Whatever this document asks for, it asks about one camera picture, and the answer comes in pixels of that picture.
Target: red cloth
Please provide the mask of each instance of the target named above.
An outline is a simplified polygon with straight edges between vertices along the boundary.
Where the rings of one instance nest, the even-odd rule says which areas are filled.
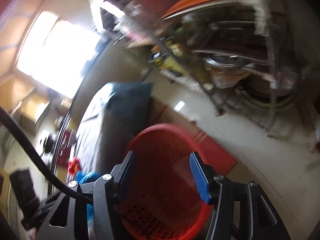
[[[71,162],[68,162],[68,173],[72,176],[76,175],[78,171],[80,171],[81,165],[78,157],[73,157]]]

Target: window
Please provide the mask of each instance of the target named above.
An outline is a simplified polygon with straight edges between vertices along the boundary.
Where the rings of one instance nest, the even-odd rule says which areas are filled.
[[[33,23],[20,51],[17,68],[60,94],[73,98],[83,77],[80,72],[95,56],[100,36],[41,12]]]

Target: metal rack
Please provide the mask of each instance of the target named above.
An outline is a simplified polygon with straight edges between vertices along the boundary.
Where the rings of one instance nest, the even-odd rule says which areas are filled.
[[[153,21],[155,24],[159,26],[164,26],[164,28],[167,30],[167,33],[172,36],[172,40],[174,42],[177,42],[181,45],[184,57],[177,57],[165,44],[165,42],[162,39],[162,36],[156,35],[152,28],[152,24],[150,22],[146,21],[145,19],[141,19],[136,16],[132,16],[132,12],[126,7],[128,2],[130,0],[107,0],[110,1],[112,4],[116,5],[118,8],[120,8],[127,16],[128,19],[131,20],[131,22],[134,24],[134,26],[140,30],[141,32],[146,33],[148,37],[150,37],[154,44],[156,44],[161,52],[164,54],[167,54],[183,68],[184,71],[188,72],[190,74],[190,77],[194,80],[195,83],[197,83],[203,93],[207,95],[209,100],[212,102],[216,109],[216,116],[223,115],[223,113],[227,110],[234,109],[235,111],[238,111],[236,105],[232,105],[229,103],[230,98],[234,98],[235,96],[239,100],[241,99],[241,96],[239,93],[236,93],[237,88],[234,88],[231,90],[230,95],[228,98],[223,98],[222,95],[220,95],[220,98],[222,100],[222,104],[218,103],[215,97],[220,94],[220,90],[216,89],[215,87],[212,90],[206,90],[203,84],[197,79],[197,77],[192,73],[192,66],[190,65],[190,52],[189,49],[186,46],[186,42],[179,37],[173,29],[170,27],[170,25],[167,25],[162,20],[159,20],[157,17],[153,17],[152,14],[150,14],[150,20]],[[275,120],[275,114],[276,114],[276,103],[277,103],[277,94],[278,94],[278,88],[279,88],[279,78],[277,78],[278,73],[278,59],[276,55],[276,51],[274,49],[274,38],[272,33],[272,21],[270,16],[270,11],[268,7],[267,0],[251,0],[252,5],[256,10],[256,32],[260,35],[263,35],[265,37],[267,51],[268,51],[268,61],[269,61],[269,73],[253,73],[259,76],[268,76],[268,81],[270,84],[270,107],[269,111],[265,113],[264,116],[268,116],[266,125],[262,125],[261,122],[254,123],[258,125],[260,128],[264,129],[266,131],[266,135],[269,136],[270,129],[274,123]],[[113,36],[117,41],[123,38],[122,35],[119,36]],[[243,111],[240,111],[241,115],[244,115],[246,118],[248,118],[248,114],[243,114]]]

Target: red basket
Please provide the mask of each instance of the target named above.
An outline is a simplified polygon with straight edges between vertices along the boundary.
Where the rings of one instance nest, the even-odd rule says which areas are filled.
[[[201,147],[182,128],[153,125],[139,133],[128,150],[137,154],[135,171],[119,211],[136,239],[187,240],[194,238],[207,221],[211,207],[200,199],[189,156]]]

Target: black cable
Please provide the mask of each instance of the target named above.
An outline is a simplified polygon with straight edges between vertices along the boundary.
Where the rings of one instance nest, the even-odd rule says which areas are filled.
[[[9,132],[13,135],[13,137],[17,140],[17,142],[21,145],[26,154],[35,164],[35,166],[49,182],[51,182],[58,190],[68,195],[69,197],[93,205],[92,199],[67,187],[48,169],[47,165],[45,165],[45,163],[42,161],[25,133],[21,130],[20,126],[2,107],[0,107],[0,122],[9,130]]]

